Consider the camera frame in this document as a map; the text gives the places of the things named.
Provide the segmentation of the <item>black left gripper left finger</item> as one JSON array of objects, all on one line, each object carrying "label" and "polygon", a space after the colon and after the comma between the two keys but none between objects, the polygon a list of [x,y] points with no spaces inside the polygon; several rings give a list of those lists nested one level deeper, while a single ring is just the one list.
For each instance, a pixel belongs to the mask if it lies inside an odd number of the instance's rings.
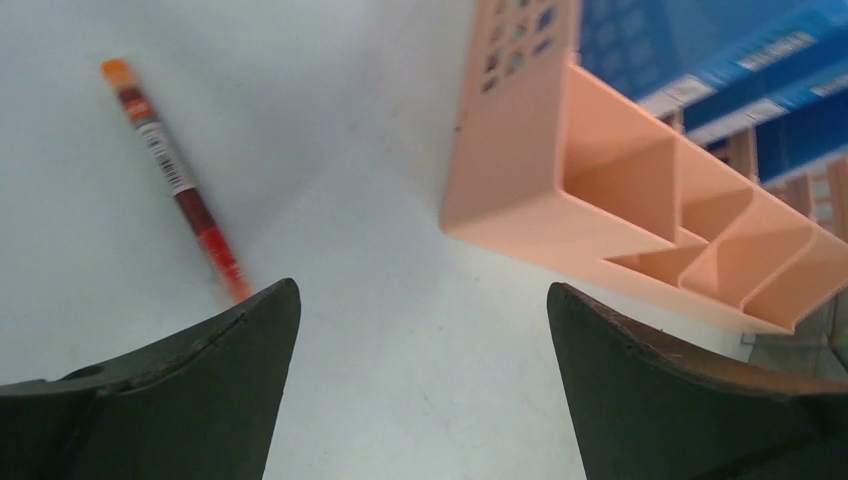
[{"label": "black left gripper left finger", "polygon": [[280,280],[57,380],[1,389],[5,479],[259,479],[301,317]]}]

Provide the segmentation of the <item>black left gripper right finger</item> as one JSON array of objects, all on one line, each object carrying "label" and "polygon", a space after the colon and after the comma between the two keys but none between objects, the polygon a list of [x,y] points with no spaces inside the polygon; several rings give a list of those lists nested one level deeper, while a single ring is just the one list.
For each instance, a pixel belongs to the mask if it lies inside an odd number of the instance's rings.
[{"label": "black left gripper right finger", "polygon": [[847,387],[728,358],[551,285],[553,347],[590,479],[843,479]]}]

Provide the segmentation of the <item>blue folder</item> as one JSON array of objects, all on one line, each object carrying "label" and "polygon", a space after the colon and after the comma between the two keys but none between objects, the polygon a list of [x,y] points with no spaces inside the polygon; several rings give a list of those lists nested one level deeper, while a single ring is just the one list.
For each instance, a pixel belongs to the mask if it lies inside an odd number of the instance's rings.
[{"label": "blue folder", "polygon": [[655,117],[847,26],[844,1],[585,1],[582,67]]},{"label": "blue folder", "polygon": [[847,153],[847,104],[811,105],[755,130],[760,183],[776,184]]},{"label": "blue folder", "polygon": [[685,108],[685,135],[698,145],[708,145],[846,88],[843,31]]}]

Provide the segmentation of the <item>red pen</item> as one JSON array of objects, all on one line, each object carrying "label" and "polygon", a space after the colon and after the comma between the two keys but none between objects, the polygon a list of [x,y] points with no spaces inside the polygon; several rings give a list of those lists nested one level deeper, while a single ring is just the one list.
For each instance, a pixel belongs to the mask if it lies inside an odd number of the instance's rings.
[{"label": "red pen", "polygon": [[253,288],[134,70],[126,60],[113,58],[101,63],[100,72],[165,177],[173,199],[228,297],[235,304],[245,301],[252,296]]}]

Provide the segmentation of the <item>grey transparent drawer unit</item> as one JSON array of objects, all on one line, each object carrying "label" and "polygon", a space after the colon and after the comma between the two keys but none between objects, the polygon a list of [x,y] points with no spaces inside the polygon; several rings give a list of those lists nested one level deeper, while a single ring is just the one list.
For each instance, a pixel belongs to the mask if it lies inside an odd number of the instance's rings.
[{"label": "grey transparent drawer unit", "polygon": [[807,315],[791,335],[743,334],[752,365],[847,382],[847,290]]}]

